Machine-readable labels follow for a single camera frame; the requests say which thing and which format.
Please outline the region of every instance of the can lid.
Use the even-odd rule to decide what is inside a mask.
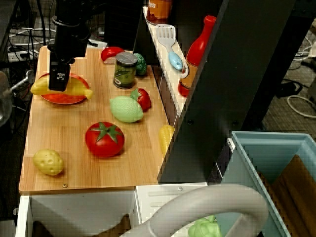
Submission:
[[[138,58],[129,52],[121,52],[116,55],[117,61],[126,65],[134,65],[137,63]]]

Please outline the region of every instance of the yellow corn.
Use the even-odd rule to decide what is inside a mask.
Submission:
[[[161,151],[163,155],[167,153],[174,130],[175,130],[174,127],[170,125],[164,125],[159,130],[159,142],[160,142],[160,147],[161,147]]]
[[[87,97],[87,99],[91,99],[93,95],[92,90],[87,89],[81,81],[73,77],[69,77],[66,90],[63,92],[48,89],[48,83],[49,83],[49,75],[46,75],[36,80],[31,88],[31,93],[34,95],[47,95],[47,94],[84,95],[85,97]]]

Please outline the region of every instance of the green can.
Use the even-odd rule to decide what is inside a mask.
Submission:
[[[135,84],[136,65],[138,58],[129,52],[116,55],[113,83],[121,89],[130,89]]]

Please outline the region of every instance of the wooden cutting board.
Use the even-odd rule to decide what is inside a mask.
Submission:
[[[88,48],[86,56],[71,65],[71,73],[85,79],[94,91],[91,100],[58,105],[33,96],[19,184],[22,195],[133,190],[137,185],[158,183],[163,161],[158,131],[168,120],[151,67],[146,76],[136,77],[132,89],[122,90],[114,86],[114,65],[102,62],[101,51]],[[36,79],[48,67],[49,50],[42,47]],[[138,87],[149,93],[152,107],[139,122],[117,120],[110,111],[110,98],[129,96]],[[125,135],[122,152],[113,158],[95,157],[85,144],[85,132],[99,121],[114,123]],[[46,148],[56,150],[65,162],[57,176],[45,175],[33,165],[33,155]]]

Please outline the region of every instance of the blue plastic bin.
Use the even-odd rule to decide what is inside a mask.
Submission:
[[[272,184],[299,155],[306,169],[316,180],[316,143],[308,134],[271,132],[232,132],[235,150],[223,176],[222,183],[234,183],[257,190],[269,205],[269,217],[262,230],[265,237],[290,237],[282,218],[272,202],[257,171]],[[216,215],[225,236],[238,218],[238,213]]]

